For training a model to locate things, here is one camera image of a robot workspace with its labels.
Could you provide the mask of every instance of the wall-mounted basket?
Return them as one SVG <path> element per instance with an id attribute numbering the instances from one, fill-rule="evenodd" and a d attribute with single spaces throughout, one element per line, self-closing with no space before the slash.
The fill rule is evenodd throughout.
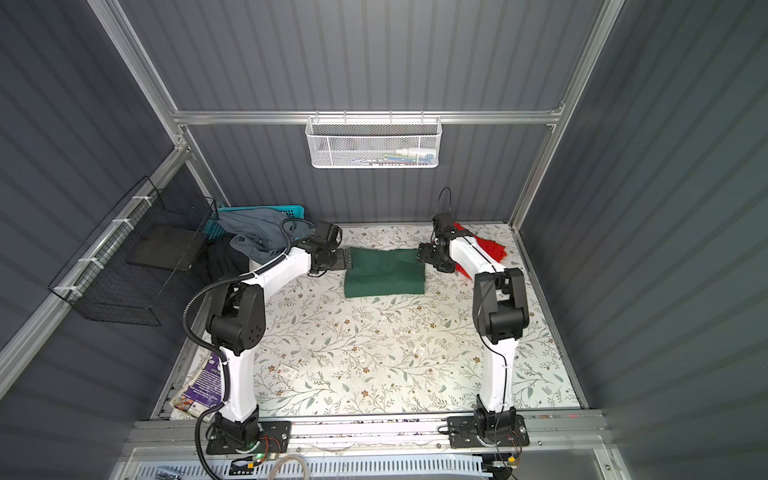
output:
<path id="1" fill-rule="evenodd" d="M 382 117 L 330 123 L 306 122 L 306 140 L 316 168 L 434 168 L 440 153 L 439 118 L 402 121 Z"/>
<path id="2" fill-rule="evenodd" d="M 111 234 L 93 256 L 75 255 L 48 288 L 88 320 L 179 322 L 187 301 L 211 282 L 200 254 L 207 245 L 205 227 L 217 219 L 216 205 L 169 190 L 133 199 L 139 203 L 125 218 L 113 220 Z M 72 264 L 77 269 L 68 273 Z"/>

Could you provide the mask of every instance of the black wire basket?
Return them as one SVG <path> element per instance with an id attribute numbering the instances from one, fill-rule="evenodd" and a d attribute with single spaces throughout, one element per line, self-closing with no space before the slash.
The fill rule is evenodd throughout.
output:
<path id="1" fill-rule="evenodd" d="M 48 288 L 85 319 L 178 322 L 186 300 L 210 281 L 200 256 L 216 220 L 210 198 L 153 190 L 125 219 L 113 220 L 114 232 L 92 256 L 74 257 Z"/>

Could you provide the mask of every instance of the black mounting plate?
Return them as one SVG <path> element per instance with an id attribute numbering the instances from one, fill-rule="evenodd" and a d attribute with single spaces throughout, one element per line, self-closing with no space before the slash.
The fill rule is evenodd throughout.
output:
<path id="1" fill-rule="evenodd" d="M 278 453 L 278 451 L 285 453 L 290 440 L 291 422 L 259 422 L 259 424 L 261 425 L 261 435 L 270 438 L 269 453 Z M 225 438 L 217 436 L 208 442 L 205 452 L 208 455 L 239 455 L 240 453 L 235 448 L 234 445 L 228 445 Z M 266 453 L 266 443 L 261 442 L 252 453 Z"/>
<path id="2" fill-rule="evenodd" d="M 351 270 L 352 253 L 349 248 L 337 248 L 333 251 L 333 264 L 328 270 Z"/>
<path id="3" fill-rule="evenodd" d="M 514 429 L 499 429 L 494 433 L 496 439 L 487 438 L 481 441 L 475 427 L 474 417 L 448 417 L 448 434 L 452 449 L 487 447 L 493 446 L 496 442 L 498 442 L 499 449 L 521 448 L 531 444 L 531 440 L 528 438 L 528 429 L 525 428 L 525 420 L 520 415 L 515 417 Z"/>
<path id="4" fill-rule="evenodd" d="M 444 250 L 438 250 L 434 243 L 420 243 L 416 258 L 421 262 L 433 265 L 439 272 L 454 273 L 456 262 L 451 260 L 451 257 Z"/>

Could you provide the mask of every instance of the teal plastic basket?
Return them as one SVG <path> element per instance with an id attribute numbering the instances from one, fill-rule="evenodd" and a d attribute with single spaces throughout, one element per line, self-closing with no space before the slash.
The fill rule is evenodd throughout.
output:
<path id="1" fill-rule="evenodd" d="M 304 207 L 301 205 L 263 205 L 260 207 L 221 207 L 219 212 L 232 212 L 235 210 L 252 210 L 254 208 L 271 208 L 283 212 L 290 218 L 304 218 Z M 208 220 L 208 224 L 205 226 L 205 235 L 208 240 L 216 240 L 219 237 L 223 237 L 227 234 L 227 231 L 219 227 L 217 218 L 211 218 Z"/>

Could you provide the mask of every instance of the purple book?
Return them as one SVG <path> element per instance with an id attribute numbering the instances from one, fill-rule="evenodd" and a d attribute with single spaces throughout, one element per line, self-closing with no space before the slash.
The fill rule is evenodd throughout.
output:
<path id="1" fill-rule="evenodd" d="M 221 402 L 219 357 L 211 353 L 208 360 L 171 401 L 173 406 L 194 417 Z"/>

